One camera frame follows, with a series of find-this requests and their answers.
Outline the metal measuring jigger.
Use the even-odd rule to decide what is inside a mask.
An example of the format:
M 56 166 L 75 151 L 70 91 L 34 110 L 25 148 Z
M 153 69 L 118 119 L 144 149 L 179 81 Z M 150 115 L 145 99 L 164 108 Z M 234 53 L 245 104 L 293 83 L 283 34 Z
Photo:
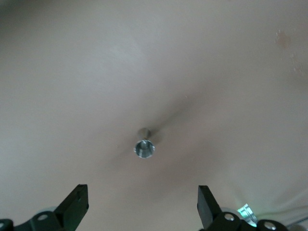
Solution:
M 138 131 L 139 140 L 134 146 L 134 153 L 142 159 L 147 159 L 153 156 L 155 152 L 155 145 L 149 140 L 151 131 L 148 128 L 141 128 Z

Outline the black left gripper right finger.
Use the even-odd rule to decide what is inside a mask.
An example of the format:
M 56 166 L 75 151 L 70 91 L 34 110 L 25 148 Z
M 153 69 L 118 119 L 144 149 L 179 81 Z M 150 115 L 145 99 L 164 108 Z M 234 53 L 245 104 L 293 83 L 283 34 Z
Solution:
M 198 186 L 197 210 L 203 225 L 199 231 L 286 231 L 274 220 L 260 220 L 254 227 L 235 213 L 222 211 L 208 186 Z

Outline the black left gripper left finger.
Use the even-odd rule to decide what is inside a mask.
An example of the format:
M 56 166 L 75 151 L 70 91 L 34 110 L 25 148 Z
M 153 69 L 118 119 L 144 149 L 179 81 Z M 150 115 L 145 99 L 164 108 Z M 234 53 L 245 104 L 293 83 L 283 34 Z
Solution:
M 17 226 L 11 219 L 0 219 L 0 231 L 76 231 L 88 209 L 88 186 L 79 184 L 54 211 L 40 212 Z

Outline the brown table cover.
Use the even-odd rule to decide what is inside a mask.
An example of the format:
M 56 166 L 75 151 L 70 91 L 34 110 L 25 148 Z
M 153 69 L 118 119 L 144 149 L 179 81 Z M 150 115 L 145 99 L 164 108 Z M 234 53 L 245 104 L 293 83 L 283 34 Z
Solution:
M 0 4 L 0 218 L 78 184 L 77 231 L 198 231 L 199 185 L 308 216 L 308 0 Z

